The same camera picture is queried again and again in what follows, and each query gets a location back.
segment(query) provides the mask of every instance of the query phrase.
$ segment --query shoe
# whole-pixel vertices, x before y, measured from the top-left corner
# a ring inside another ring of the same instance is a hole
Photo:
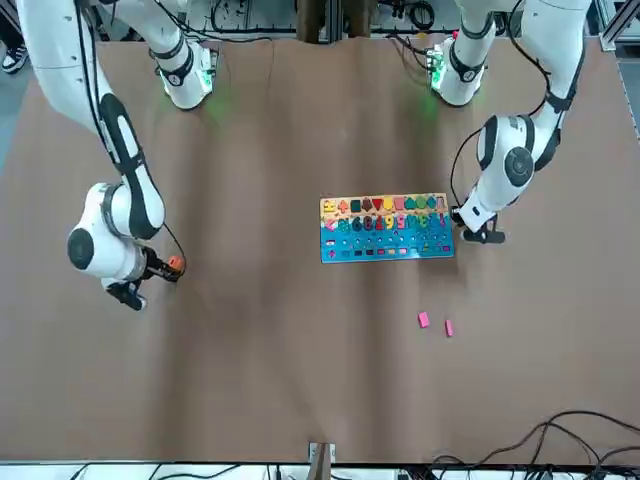
[[[2,62],[2,71],[10,75],[17,73],[24,66],[27,58],[29,58],[29,52],[27,52],[27,47],[24,45],[8,49],[7,56],[4,57]]]

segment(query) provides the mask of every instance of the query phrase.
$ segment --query blue puzzle board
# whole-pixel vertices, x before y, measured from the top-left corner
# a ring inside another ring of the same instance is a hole
[[[452,257],[444,193],[320,200],[322,263]]]

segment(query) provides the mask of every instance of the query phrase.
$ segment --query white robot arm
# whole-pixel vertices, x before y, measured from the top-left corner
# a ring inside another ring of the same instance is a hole
[[[211,92],[209,51],[187,44],[184,35],[153,0],[117,2],[118,17],[151,47],[165,90],[183,109]],[[69,235],[67,252],[80,271],[135,310],[146,305],[138,289],[160,276],[176,282],[182,272],[161,261],[139,242],[162,228],[165,207],[153,182],[131,119],[113,94],[94,51],[84,17],[84,0],[19,0],[18,12],[35,75],[51,105],[95,132],[121,181],[89,190],[82,217]]]
[[[468,103],[479,88],[484,62],[495,37],[492,11],[518,6],[522,0],[456,0],[462,12],[457,39],[444,44],[444,72],[437,92],[452,105]],[[584,61],[584,21],[591,0],[525,0],[522,47],[546,69],[547,91],[542,109],[527,114],[493,116],[478,137],[476,158],[482,170],[453,218],[468,229],[464,238],[501,243],[495,231],[497,213],[528,187],[534,172],[553,158],[562,122],[576,94]],[[494,221],[494,229],[487,223]]]

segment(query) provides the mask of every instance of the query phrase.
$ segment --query brown tabletop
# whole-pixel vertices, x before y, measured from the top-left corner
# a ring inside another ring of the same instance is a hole
[[[613,55],[589,43],[555,160],[501,214],[506,244],[322,265],[320,197],[449,191],[460,142],[535,107],[542,79],[496,41],[481,92],[451,109],[388,40],[223,52],[216,93],[180,112],[144,45],[100,51],[188,256],[177,288],[145,284],[142,314],[66,257],[88,188],[118,177],[32,82],[0,179],[0,457],[287,462],[329,441],[340,462],[473,462],[566,408],[640,423],[640,148]],[[461,192],[477,173],[469,146]],[[558,432],[540,460],[587,463]]]

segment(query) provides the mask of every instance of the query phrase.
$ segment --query small pink cube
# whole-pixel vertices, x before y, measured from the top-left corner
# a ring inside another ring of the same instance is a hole
[[[429,317],[427,316],[427,312],[420,312],[418,314],[418,323],[420,324],[420,328],[427,328],[429,326]]]
[[[451,323],[451,320],[444,321],[444,332],[447,334],[447,337],[453,337],[453,324]]]

